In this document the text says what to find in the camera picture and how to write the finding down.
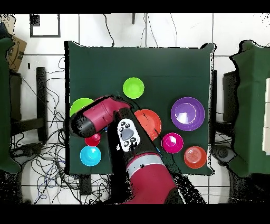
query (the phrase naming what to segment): orange plate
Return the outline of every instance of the orange plate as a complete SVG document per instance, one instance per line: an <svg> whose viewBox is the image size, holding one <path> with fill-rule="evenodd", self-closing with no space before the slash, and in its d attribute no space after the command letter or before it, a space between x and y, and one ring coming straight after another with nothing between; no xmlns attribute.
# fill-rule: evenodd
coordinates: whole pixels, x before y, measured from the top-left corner
<svg viewBox="0 0 270 224"><path fill-rule="evenodd" d="M145 129L152 141L154 141L161 132L161 120L152 110L137 110L134 115Z"/></svg>
<svg viewBox="0 0 270 224"><path fill-rule="evenodd" d="M203 148L192 146L185 151L184 160L192 169L201 168L207 161L207 155Z"/></svg>

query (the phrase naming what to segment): table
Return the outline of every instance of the table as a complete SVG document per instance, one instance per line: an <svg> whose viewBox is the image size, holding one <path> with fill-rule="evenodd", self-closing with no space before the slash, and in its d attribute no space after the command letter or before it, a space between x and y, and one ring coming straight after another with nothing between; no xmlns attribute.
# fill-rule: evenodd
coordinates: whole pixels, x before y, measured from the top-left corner
<svg viewBox="0 0 270 224"><path fill-rule="evenodd" d="M185 150L193 145L207 151L208 101L210 85L210 54L214 44L197 48L86 48L74 42L64 42L66 61L66 115L72 103L83 97L93 100L107 94L123 96L123 83L130 77L138 77L144 83L143 95L135 102L142 109L151 109L161 118L160 136L175 132L184 140L183 149L168 154L156 138L153 143L160 149L163 162L170 172L211 175L207 163L199 169L191 169L184 163ZM179 130L171 121L170 110L181 97L198 99L206 113L203 124L192 132ZM94 167L80 161L84 139L69 136L66 146L66 172L70 174L111 174L110 152L106 133L98 148L102 160Z"/></svg>

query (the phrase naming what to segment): bowl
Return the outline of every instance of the bowl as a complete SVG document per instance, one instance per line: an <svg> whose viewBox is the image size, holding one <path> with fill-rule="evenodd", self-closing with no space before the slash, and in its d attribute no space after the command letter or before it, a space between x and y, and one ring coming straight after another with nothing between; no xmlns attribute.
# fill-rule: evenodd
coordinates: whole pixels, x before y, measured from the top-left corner
<svg viewBox="0 0 270 224"><path fill-rule="evenodd" d="M80 159L85 166L95 166L101 160L101 152L96 146L85 146L81 150Z"/></svg>
<svg viewBox="0 0 270 224"><path fill-rule="evenodd" d="M185 164L192 168L201 168L207 161L207 155L203 148L199 146L192 146L185 151Z"/></svg>
<svg viewBox="0 0 270 224"><path fill-rule="evenodd" d="M195 130L203 124L204 119L204 107L195 98L183 97L172 106L171 120L180 130Z"/></svg>
<svg viewBox="0 0 270 224"><path fill-rule="evenodd" d="M130 99L137 99L144 92L144 84L142 80L132 77L124 82L123 91Z"/></svg>
<svg viewBox="0 0 270 224"><path fill-rule="evenodd" d="M97 133L91 137L85 138L84 141L89 146L97 146L100 143L101 134Z"/></svg>
<svg viewBox="0 0 270 224"><path fill-rule="evenodd" d="M184 142L180 135L172 132L163 137L161 145L167 153L178 153Z"/></svg>
<svg viewBox="0 0 270 224"><path fill-rule="evenodd" d="M83 107L91 104L92 102L94 102L94 100L89 99L89 98L80 98L80 99L74 101L74 103L70 107L70 117L74 113L76 113L77 111L79 111L80 109L82 109Z"/></svg>

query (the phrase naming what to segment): red bowl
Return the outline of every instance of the red bowl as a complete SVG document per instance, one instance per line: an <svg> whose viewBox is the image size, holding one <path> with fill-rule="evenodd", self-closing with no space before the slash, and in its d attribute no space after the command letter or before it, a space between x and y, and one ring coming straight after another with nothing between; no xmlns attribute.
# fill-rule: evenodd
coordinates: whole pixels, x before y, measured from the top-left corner
<svg viewBox="0 0 270 224"><path fill-rule="evenodd" d="M185 163L192 169L201 168L207 161L207 155L203 148L192 146L185 151Z"/></svg>
<svg viewBox="0 0 270 224"><path fill-rule="evenodd" d="M84 141L89 146L97 146L100 143L101 134L97 133L89 138L85 138Z"/></svg>

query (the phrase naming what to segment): purple bowl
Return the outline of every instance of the purple bowl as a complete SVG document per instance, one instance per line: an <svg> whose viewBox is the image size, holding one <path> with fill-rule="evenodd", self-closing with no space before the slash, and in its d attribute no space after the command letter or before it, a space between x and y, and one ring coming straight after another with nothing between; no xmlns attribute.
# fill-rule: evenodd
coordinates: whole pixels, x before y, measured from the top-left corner
<svg viewBox="0 0 270 224"><path fill-rule="evenodd" d="M173 105L171 119L180 130L195 130L204 122L205 110L197 99L183 97Z"/></svg>

